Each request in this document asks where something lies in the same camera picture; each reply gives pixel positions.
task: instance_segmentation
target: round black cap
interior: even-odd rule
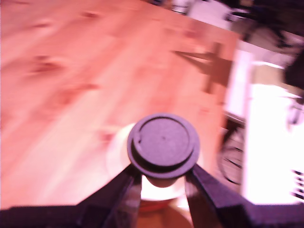
[[[185,119],[166,113],[140,120],[128,137],[131,163],[144,175],[158,179],[177,178],[199,158],[200,140]]]

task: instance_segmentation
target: floor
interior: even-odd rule
[[[226,21],[225,17],[230,12],[231,8],[218,1],[209,0],[207,2],[202,0],[195,0],[190,7],[188,16],[214,26],[242,34],[252,22],[247,19],[238,19],[237,17],[231,17],[233,22]],[[302,37],[288,32],[285,32],[285,35],[290,44],[301,44],[304,41]],[[297,48],[289,48],[288,50],[281,50],[277,48],[275,46],[275,37],[273,34],[271,34],[271,31],[266,28],[257,30],[256,33],[252,35],[252,38],[249,42],[250,43],[240,40],[238,43],[238,50],[252,53],[254,55],[255,61],[270,62],[282,67],[290,64],[294,59],[294,53],[297,53],[298,51]],[[235,183],[241,183],[242,180],[241,168],[237,166],[242,165],[243,153],[241,150],[244,146],[244,142],[240,135],[241,134],[239,133],[234,134],[226,143],[225,148],[228,149],[225,149],[224,154],[220,153],[222,155],[220,155],[218,158],[219,166],[216,174],[216,178],[218,180],[236,192],[241,191],[241,185],[237,185]],[[224,178],[223,172],[231,181],[228,181],[226,178]]]
[[[224,20],[226,15],[231,12],[231,8],[223,3],[215,0],[209,0],[208,2],[202,0],[194,1],[191,9],[189,10],[188,16],[203,21],[205,23],[232,30],[237,33],[242,33],[251,21],[231,18],[235,22],[228,22]],[[291,33],[285,32],[290,44],[303,43],[304,39],[300,36],[296,36]],[[293,59],[293,53],[297,52],[298,49],[292,48],[287,50],[278,49],[276,44],[276,38],[271,34],[268,29],[259,29],[253,34],[250,43],[240,41],[238,49],[253,53],[256,61],[270,62],[279,66],[285,67]],[[282,54],[280,52],[288,52],[290,55]]]

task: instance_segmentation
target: wood grain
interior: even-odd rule
[[[1,7],[2,208],[79,202],[110,180],[112,136],[155,112],[195,126],[213,174],[227,85],[203,88],[230,69],[210,76],[176,52],[212,52],[217,42],[231,62],[237,34],[139,0]]]

